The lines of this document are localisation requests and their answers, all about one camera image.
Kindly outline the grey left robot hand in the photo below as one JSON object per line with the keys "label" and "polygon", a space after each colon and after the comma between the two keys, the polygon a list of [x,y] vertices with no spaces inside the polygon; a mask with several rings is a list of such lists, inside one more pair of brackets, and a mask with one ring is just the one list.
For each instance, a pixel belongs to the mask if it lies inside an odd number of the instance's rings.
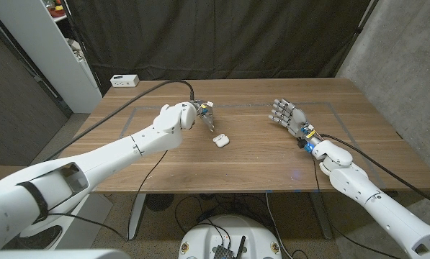
{"label": "grey left robot hand", "polygon": [[197,110],[197,116],[207,125],[209,131],[214,131],[214,119],[213,119],[213,106],[211,101],[194,100],[192,101],[195,109]]}

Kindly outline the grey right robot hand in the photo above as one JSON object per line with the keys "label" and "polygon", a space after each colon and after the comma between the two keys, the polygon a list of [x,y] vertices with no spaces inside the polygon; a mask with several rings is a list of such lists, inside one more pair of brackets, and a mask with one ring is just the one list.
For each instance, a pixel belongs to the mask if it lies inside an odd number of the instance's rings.
{"label": "grey right robot hand", "polygon": [[309,125],[305,113],[285,99],[275,99],[269,118],[285,127],[295,138],[304,138],[304,129]]}

